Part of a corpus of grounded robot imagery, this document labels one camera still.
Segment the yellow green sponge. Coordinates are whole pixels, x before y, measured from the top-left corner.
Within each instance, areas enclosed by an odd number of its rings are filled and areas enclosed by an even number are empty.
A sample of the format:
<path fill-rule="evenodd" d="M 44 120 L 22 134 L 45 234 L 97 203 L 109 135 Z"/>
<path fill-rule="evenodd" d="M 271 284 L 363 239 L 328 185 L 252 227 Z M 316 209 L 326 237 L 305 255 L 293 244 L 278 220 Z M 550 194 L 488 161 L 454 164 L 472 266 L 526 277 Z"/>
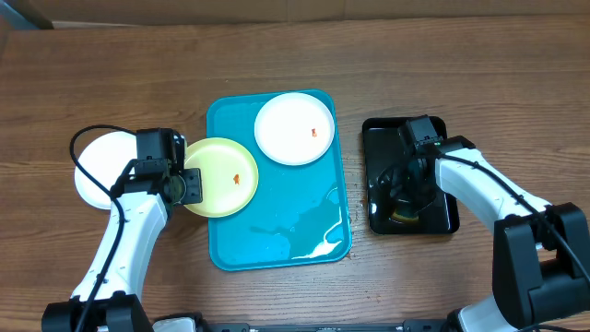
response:
<path fill-rule="evenodd" d="M 397 211 L 395 211 L 391 215 L 390 219 L 399 223 L 415 223 L 419 221 L 419 216 L 399 214 Z"/>

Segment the yellow plate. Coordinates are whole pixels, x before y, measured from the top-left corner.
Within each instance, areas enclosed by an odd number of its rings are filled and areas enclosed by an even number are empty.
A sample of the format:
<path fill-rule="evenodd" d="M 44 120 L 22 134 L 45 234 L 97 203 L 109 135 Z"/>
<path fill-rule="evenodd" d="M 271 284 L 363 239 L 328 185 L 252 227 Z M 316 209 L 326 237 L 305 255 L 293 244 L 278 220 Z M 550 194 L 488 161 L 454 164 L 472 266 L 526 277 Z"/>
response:
<path fill-rule="evenodd" d="M 253 155 L 233 140 L 211 137 L 193 143 L 186 150 L 184 166 L 201 172 L 203 200 L 185 204 L 199 216 L 227 217 L 254 197 L 259 180 L 257 164 Z"/>

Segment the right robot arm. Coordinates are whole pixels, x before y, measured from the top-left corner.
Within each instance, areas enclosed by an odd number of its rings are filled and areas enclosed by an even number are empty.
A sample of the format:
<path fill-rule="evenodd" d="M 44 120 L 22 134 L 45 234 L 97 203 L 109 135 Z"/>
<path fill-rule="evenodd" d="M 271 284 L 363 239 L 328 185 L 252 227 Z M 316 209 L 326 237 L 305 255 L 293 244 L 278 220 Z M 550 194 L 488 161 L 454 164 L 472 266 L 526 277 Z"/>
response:
<path fill-rule="evenodd" d="M 428 115 L 365 121 L 368 217 L 378 234 L 450 234 L 467 207 L 490 231 L 492 293 L 407 331 L 540 331 L 589 308 L 589 229 L 573 203 L 553 205 L 494 169 Z"/>

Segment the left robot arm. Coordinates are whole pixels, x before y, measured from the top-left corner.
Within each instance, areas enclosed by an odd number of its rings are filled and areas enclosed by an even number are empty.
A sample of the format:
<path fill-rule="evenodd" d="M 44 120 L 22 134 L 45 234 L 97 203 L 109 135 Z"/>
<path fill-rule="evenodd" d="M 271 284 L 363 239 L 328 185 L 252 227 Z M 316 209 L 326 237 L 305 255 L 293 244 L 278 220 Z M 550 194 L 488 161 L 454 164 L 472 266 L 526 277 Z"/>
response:
<path fill-rule="evenodd" d="M 205 331 L 201 314 L 151 322 L 141 303 L 155 243 L 175 207 L 203 200 L 201 172 L 187 169 L 184 137 L 170 128 L 132 132 L 136 155 L 106 187 L 70 155 L 77 169 L 110 200 L 110 219 L 93 262 L 66 302 L 47 305 L 44 331 Z"/>

